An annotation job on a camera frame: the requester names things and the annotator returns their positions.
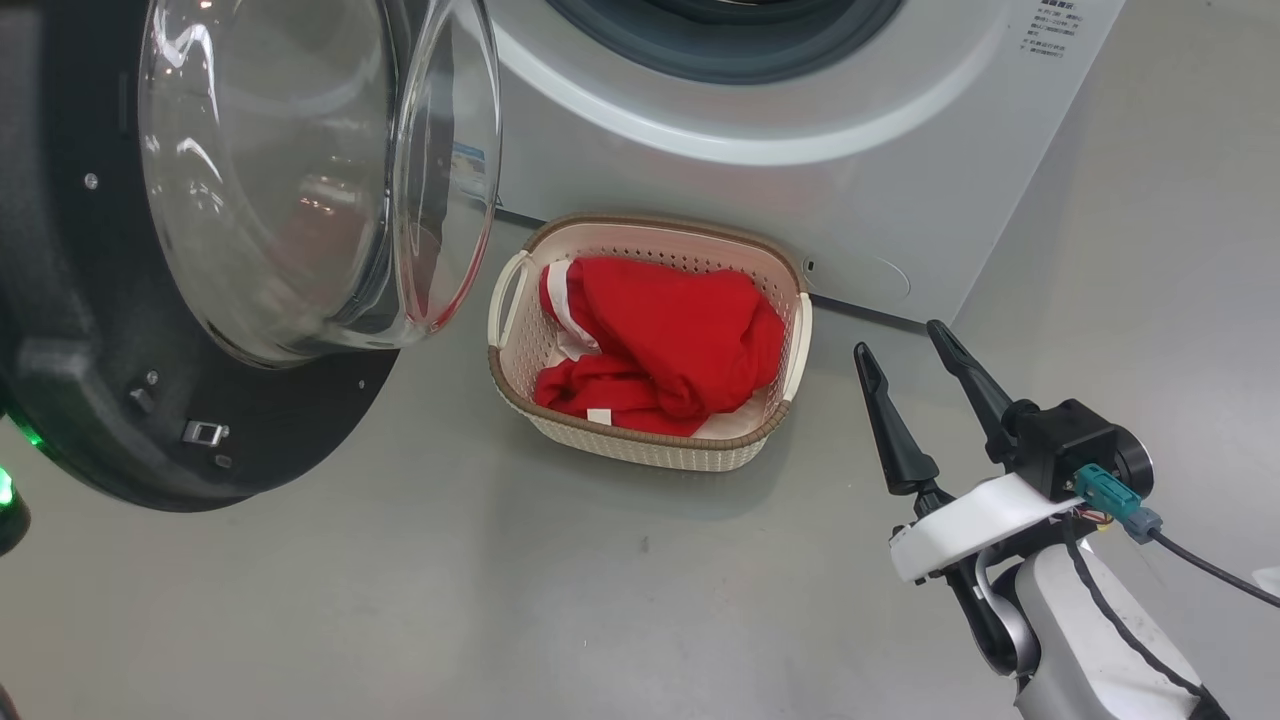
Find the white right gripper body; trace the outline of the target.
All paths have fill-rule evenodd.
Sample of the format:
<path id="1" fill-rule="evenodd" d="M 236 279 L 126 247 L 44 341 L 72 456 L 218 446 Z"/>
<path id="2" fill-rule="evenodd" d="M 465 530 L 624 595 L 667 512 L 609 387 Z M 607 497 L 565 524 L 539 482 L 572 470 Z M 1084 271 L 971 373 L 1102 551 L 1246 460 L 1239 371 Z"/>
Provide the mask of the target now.
<path id="1" fill-rule="evenodd" d="M 895 532 L 890 559 L 902 582 L 915 582 L 1080 503 L 1074 493 L 1051 501 L 1009 473 Z"/>

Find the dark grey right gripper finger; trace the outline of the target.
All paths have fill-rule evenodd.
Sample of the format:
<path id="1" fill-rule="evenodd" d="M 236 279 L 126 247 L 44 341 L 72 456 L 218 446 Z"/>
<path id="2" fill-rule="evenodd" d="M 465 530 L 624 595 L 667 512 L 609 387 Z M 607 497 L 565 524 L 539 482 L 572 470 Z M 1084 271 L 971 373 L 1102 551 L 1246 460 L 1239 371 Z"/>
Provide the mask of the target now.
<path id="1" fill-rule="evenodd" d="M 895 496 L 937 491 L 940 469 L 908 429 L 890 397 L 890 383 L 868 343 L 860 342 L 854 347 L 852 360 L 887 491 Z"/>
<path id="2" fill-rule="evenodd" d="M 1004 415 L 1012 406 L 1012 400 L 942 320 L 927 322 L 925 331 L 943 368 L 963 387 L 986 436 L 988 459 L 1010 468 L 1016 441 L 1006 429 Z"/>

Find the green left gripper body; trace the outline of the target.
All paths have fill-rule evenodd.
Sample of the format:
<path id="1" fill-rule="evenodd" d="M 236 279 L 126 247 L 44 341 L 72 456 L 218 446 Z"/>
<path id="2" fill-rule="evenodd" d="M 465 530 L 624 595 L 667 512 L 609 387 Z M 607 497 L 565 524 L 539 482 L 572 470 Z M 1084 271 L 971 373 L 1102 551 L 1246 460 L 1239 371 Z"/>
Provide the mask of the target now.
<path id="1" fill-rule="evenodd" d="M 10 553 L 26 537 L 31 512 L 9 471 L 0 468 L 0 557 Z"/>

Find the red garment with white band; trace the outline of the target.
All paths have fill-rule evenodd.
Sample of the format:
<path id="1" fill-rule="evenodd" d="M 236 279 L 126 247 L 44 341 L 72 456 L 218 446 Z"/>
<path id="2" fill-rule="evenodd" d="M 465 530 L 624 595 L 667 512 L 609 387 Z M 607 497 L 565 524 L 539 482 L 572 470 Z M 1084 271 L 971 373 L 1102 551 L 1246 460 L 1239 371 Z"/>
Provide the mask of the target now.
<path id="1" fill-rule="evenodd" d="M 740 272 L 681 272 L 625 258 L 552 263 L 538 286 L 541 310 L 554 322 L 558 351 L 547 364 L 585 354 L 634 359 L 717 384 L 735 416 L 777 377 L 785 322 L 753 279 Z"/>

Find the round glass washing machine door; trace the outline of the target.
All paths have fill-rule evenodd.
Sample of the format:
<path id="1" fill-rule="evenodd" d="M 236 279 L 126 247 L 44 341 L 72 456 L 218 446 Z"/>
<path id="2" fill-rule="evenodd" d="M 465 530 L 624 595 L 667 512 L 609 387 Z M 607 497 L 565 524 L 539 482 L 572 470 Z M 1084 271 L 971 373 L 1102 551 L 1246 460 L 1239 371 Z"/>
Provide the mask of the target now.
<path id="1" fill-rule="evenodd" d="M 0 414 L 205 512 L 339 448 L 471 290 L 485 0 L 0 0 Z"/>

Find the cream perforated laundry basket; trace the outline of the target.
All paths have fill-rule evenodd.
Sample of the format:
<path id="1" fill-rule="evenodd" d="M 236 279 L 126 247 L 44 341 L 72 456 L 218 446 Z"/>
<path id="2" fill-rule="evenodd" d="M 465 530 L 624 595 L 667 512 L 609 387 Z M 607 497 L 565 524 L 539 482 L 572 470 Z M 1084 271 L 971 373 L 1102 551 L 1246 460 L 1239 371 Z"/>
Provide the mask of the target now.
<path id="1" fill-rule="evenodd" d="M 554 261 L 617 256 L 684 272 L 749 275 L 786 327 L 780 370 L 750 430 L 726 439 L 680 438 L 607 427 L 539 406 L 535 380 L 557 347 L 538 306 L 536 281 Z M 680 471 L 732 471 L 750 462 L 785 421 L 805 372 L 813 306 L 806 278 L 773 238 L 685 218 L 579 213 L 536 228 L 503 266 L 486 318 L 488 363 L 499 396 L 549 439 L 603 457 Z"/>

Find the white front-loading washing machine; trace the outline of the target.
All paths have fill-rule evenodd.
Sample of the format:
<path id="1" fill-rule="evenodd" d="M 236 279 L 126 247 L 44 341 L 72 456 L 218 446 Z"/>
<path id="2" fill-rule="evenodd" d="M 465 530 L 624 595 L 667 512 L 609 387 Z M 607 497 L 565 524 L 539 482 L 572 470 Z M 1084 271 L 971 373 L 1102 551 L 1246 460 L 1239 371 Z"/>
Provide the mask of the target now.
<path id="1" fill-rule="evenodd" d="M 506 211 L 780 241 L 820 297 L 952 320 L 1125 0 L 485 0 Z"/>

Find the blue energy label sticker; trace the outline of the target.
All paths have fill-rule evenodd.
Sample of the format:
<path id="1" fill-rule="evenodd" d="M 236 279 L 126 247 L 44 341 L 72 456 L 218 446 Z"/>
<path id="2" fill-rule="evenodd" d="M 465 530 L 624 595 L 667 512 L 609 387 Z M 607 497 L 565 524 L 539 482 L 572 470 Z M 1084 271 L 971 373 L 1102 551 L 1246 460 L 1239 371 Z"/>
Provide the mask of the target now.
<path id="1" fill-rule="evenodd" d="M 489 208 L 500 206 L 502 145 L 485 147 L 453 141 L 448 170 L 451 201 L 472 202 Z"/>

